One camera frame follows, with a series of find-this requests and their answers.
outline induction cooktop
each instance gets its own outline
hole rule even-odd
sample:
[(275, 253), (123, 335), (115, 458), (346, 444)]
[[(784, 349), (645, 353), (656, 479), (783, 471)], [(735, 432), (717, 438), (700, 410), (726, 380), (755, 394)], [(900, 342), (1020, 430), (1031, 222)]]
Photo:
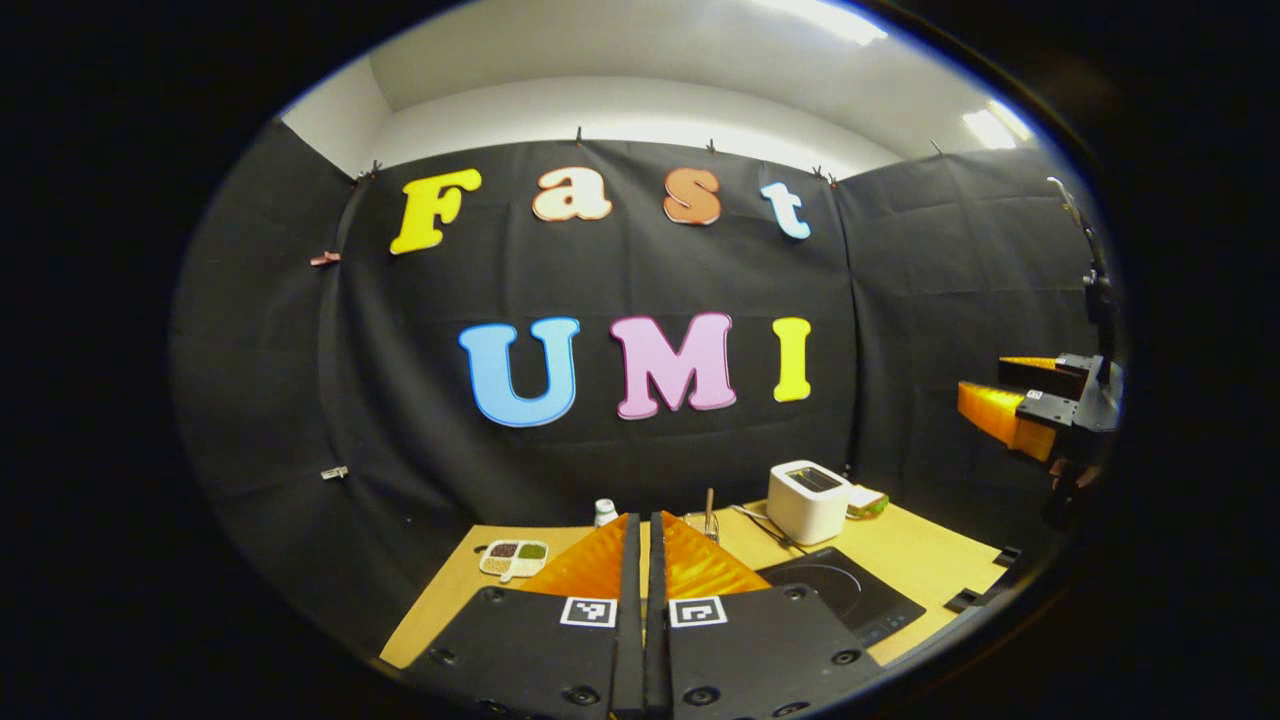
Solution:
[(924, 615), (924, 607), (888, 587), (835, 547), (824, 547), (778, 565), (756, 570), (772, 585), (804, 583), (864, 647), (905, 628)]

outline small bottle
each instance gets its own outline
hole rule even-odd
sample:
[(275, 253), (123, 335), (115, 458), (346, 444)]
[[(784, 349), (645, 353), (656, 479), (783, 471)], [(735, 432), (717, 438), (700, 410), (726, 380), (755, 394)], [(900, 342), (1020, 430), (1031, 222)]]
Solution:
[(618, 511), (613, 509), (613, 501), (602, 497), (595, 501), (595, 527), (602, 528), (618, 519)]

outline cable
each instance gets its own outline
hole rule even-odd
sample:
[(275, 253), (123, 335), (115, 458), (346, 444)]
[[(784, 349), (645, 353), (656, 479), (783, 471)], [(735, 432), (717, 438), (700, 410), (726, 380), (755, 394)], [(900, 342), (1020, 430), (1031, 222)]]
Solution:
[(748, 520), (755, 523), (755, 527), (760, 528), (760, 530), (764, 532), (764, 534), (767, 534), (771, 538), (773, 538), (778, 543), (778, 547), (781, 547), (783, 550), (794, 547), (794, 548), (799, 550), (800, 552), (803, 552), (804, 555), (809, 555), (808, 550), (805, 550), (805, 548), (800, 547), (799, 544), (796, 544), (796, 541), (791, 539), (786, 533), (778, 534), (778, 533), (774, 533), (773, 530), (765, 528), (763, 523), (760, 523), (759, 520), (756, 520), (754, 518), (754, 515), (755, 515), (754, 512), (744, 512), (744, 515), (746, 515)]
[(746, 507), (742, 507), (741, 505), (730, 505), (730, 507), (732, 507), (733, 510), (737, 510), (739, 512), (741, 512), (742, 515), (746, 515), (749, 518), (759, 518), (760, 520), (768, 520), (769, 519), (768, 515), (760, 515), (759, 512), (751, 512), (750, 510), (748, 510)]

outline white toaster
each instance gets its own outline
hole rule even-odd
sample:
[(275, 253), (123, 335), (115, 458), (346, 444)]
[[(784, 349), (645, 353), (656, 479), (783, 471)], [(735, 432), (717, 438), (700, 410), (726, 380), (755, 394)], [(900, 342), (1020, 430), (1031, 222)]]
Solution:
[(819, 543), (844, 529), (851, 491), (849, 480), (815, 462), (783, 462), (769, 470), (764, 514), (795, 542)]

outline yellow letter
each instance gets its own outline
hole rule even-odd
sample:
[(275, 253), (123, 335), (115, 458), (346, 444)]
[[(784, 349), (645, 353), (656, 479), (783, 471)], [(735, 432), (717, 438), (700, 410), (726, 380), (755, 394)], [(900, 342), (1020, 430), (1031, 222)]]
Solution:
[(604, 199), (604, 178), (591, 168), (558, 168), (538, 178), (543, 192), (534, 197), (534, 214), (544, 220), (599, 220), (613, 202)]
[(470, 168), (416, 179), (404, 186), (408, 200), (404, 202), (401, 233), (392, 241), (392, 255), (435, 247), (444, 240), (444, 233), (435, 229), (435, 217), (439, 215), (440, 223), (445, 225), (457, 219), (458, 210), (462, 209), (458, 187), (467, 192), (480, 187), (480, 170)]
[(809, 383), (804, 379), (804, 341), (809, 336), (809, 320), (778, 318), (773, 320), (773, 334), (778, 336), (778, 350), (782, 354), (773, 400), (791, 402), (809, 397)]

